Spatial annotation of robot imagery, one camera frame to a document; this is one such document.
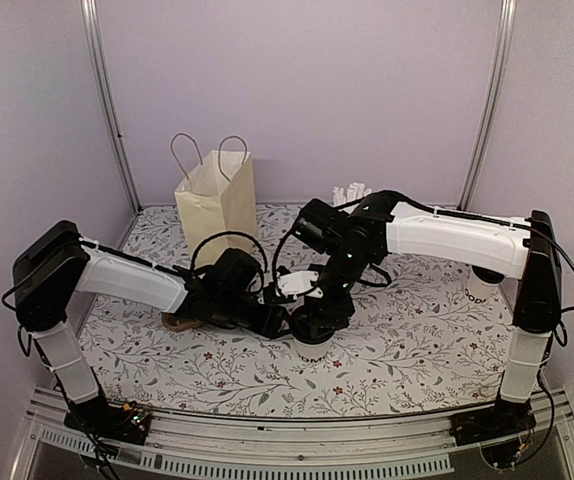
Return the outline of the brown cardboard cup carrier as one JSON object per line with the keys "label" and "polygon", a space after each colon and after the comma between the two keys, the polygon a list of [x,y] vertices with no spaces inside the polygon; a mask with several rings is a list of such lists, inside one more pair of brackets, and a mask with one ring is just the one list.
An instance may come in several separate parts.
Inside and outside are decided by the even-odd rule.
{"label": "brown cardboard cup carrier", "polygon": [[161,313],[163,326],[172,332],[183,332],[191,329],[200,328],[204,323],[200,320],[186,319],[169,312]]}

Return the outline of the white paper cup corner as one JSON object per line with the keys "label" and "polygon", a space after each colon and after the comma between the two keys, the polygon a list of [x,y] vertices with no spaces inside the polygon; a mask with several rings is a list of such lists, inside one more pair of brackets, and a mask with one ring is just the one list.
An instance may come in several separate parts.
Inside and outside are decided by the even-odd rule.
{"label": "white paper cup corner", "polygon": [[326,357],[332,346],[332,341],[328,339],[321,343],[311,344],[294,339],[294,345],[301,360],[307,363],[318,363]]}

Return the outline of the white paper coffee cup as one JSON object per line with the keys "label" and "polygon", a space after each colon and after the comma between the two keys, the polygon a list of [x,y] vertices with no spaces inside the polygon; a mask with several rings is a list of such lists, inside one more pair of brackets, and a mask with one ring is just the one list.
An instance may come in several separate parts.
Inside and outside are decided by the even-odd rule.
{"label": "white paper coffee cup", "polygon": [[465,297],[476,305],[485,304],[494,294],[497,285],[480,279],[472,272],[465,287]]}

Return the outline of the black plastic cup lid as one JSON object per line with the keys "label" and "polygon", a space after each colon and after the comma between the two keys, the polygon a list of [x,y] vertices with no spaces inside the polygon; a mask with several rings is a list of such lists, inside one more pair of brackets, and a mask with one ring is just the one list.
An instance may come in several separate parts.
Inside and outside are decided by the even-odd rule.
{"label": "black plastic cup lid", "polygon": [[501,283],[505,276],[501,273],[483,268],[483,267],[479,267],[479,266],[475,266],[473,265],[471,267],[472,269],[472,273],[482,282],[488,283],[488,284],[499,284]]}

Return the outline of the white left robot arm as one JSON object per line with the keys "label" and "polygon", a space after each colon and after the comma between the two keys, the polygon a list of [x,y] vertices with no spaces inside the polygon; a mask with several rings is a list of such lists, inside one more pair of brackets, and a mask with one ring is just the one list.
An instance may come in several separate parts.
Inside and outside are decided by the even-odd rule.
{"label": "white left robot arm", "polygon": [[80,331],[69,321],[74,298],[142,305],[175,319],[244,329],[266,339],[286,333],[288,310],[262,301],[262,288],[252,286],[265,280],[267,256],[254,258],[229,247],[210,264],[198,260],[193,253],[186,267],[156,264],[87,238],[74,222],[61,220],[13,261],[12,284],[1,303],[14,313],[19,330],[38,347],[78,419],[93,433],[108,433],[116,415],[82,351]]}

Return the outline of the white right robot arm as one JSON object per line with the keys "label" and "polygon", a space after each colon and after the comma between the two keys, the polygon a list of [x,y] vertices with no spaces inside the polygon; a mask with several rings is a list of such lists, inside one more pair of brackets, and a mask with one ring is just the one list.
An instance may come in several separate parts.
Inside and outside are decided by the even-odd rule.
{"label": "white right robot arm", "polygon": [[298,214],[289,235],[328,257],[318,271],[283,275],[273,266],[277,294],[303,298],[292,328],[301,346],[318,347],[344,329],[354,313],[350,291],[363,271],[388,255],[421,255],[464,263],[467,294],[485,300],[505,279],[518,281],[507,364],[495,406],[484,427],[504,436],[519,424],[545,362],[551,338],[567,308],[562,305],[562,267],[570,257],[554,238],[548,214],[490,217],[430,207],[390,190],[340,206],[319,199]]}

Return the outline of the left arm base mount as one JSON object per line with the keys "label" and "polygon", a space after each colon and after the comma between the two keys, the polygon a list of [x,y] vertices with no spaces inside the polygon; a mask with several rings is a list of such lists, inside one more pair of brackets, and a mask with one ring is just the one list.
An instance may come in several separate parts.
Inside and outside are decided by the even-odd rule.
{"label": "left arm base mount", "polygon": [[135,401],[113,406],[99,395],[80,404],[69,403],[64,425],[100,438],[144,445],[151,420],[151,410]]}

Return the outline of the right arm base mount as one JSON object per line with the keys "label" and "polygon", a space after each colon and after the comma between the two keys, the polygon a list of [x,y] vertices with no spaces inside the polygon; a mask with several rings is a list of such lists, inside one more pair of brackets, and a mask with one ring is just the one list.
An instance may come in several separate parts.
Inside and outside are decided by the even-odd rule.
{"label": "right arm base mount", "polygon": [[530,400],[515,403],[497,395],[490,407],[452,415],[449,434],[457,446],[508,437],[506,441],[480,449],[482,459],[489,467],[506,470],[517,467],[529,458],[526,451],[535,427]]}

